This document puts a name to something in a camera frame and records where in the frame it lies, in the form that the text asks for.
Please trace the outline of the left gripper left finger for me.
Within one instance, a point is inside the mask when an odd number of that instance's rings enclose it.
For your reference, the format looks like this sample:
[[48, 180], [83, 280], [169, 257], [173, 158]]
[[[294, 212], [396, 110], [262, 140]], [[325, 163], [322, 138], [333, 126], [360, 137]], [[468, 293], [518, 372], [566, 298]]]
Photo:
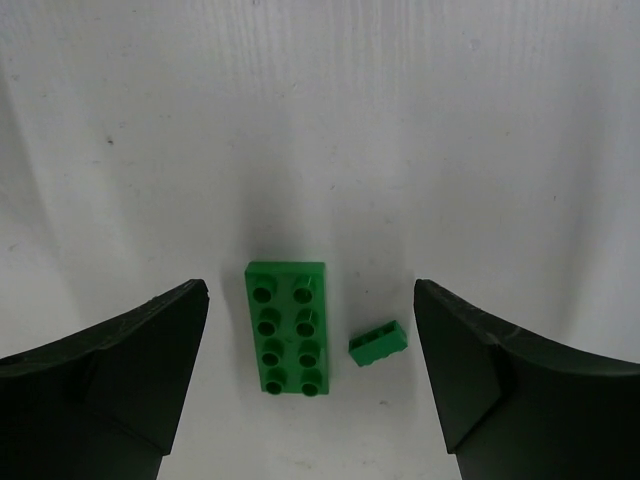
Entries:
[[171, 453], [209, 307], [189, 280], [1, 360], [4, 479], [155, 479]]

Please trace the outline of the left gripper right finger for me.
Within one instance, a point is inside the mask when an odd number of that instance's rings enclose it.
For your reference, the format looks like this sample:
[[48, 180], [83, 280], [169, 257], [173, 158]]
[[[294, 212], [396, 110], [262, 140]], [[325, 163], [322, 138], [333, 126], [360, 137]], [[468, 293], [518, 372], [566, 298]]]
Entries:
[[546, 339], [430, 280], [414, 313], [465, 479], [635, 479], [639, 367]]

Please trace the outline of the tiny dark green lego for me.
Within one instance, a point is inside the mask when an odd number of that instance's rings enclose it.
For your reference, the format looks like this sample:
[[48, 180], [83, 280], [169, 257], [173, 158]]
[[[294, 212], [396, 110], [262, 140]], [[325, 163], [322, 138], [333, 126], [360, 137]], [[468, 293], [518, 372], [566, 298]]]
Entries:
[[390, 321], [350, 339], [348, 353], [359, 367], [365, 367], [407, 347], [404, 329], [397, 321]]

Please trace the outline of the dark green lego plate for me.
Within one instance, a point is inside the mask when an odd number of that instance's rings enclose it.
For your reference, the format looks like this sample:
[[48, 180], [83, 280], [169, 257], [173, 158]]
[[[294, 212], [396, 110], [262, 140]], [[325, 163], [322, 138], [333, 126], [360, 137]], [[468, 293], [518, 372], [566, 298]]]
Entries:
[[251, 261], [245, 286], [261, 389], [271, 395], [329, 393], [326, 267]]

